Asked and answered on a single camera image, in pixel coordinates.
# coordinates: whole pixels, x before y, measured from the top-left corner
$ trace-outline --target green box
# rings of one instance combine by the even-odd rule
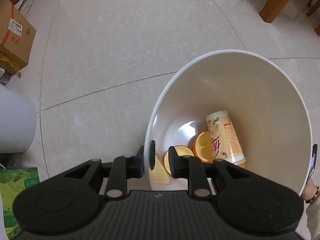
[[[0,225],[1,240],[5,234],[8,239],[11,240],[21,232],[13,215],[13,202],[20,192],[38,183],[40,183],[38,169],[35,167],[10,167],[5,170],[0,170],[0,194],[2,199],[0,211],[3,213],[4,217],[4,225]]]

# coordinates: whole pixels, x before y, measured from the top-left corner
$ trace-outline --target orange tape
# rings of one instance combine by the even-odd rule
[[[11,18],[13,19],[13,15],[14,15],[14,6],[13,4],[11,4]],[[8,29],[4,38],[3,38],[3,41],[1,42],[1,45],[4,46],[5,43],[7,42],[7,39],[9,38],[9,35],[10,35],[10,30]]]

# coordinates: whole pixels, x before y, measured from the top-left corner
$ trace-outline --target human hand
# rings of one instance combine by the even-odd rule
[[[310,200],[314,197],[314,195],[316,194],[317,191],[317,187],[315,186],[315,184],[313,183],[312,179],[308,179],[306,185],[304,186],[304,189],[301,193],[301,197],[304,200]]]

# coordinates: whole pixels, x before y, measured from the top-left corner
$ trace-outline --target bread slice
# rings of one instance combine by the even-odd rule
[[[161,184],[161,185],[170,184],[168,173],[165,171],[164,167],[162,166],[162,163],[159,161],[157,156],[156,156],[155,168],[153,170],[149,169],[149,177],[150,177],[150,181],[154,184]]]

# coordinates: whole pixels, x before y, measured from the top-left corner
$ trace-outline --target white cylinder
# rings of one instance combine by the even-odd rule
[[[219,111],[207,116],[212,157],[235,165],[243,164],[246,158],[228,111]]]
[[[185,65],[169,81],[151,115],[145,139],[145,175],[151,140],[161,160],[169,146],[189,146],[207,130],[206,116],[226,110],[246,158],[245,168],[300,194],[312,154],[311,124],[300,93],[271,61],[248,51],[214,51]],[[186,189],[186,179],[153,190]]]
[[[36,132],[32,101],[0,86],[0,154],[25,152]]]

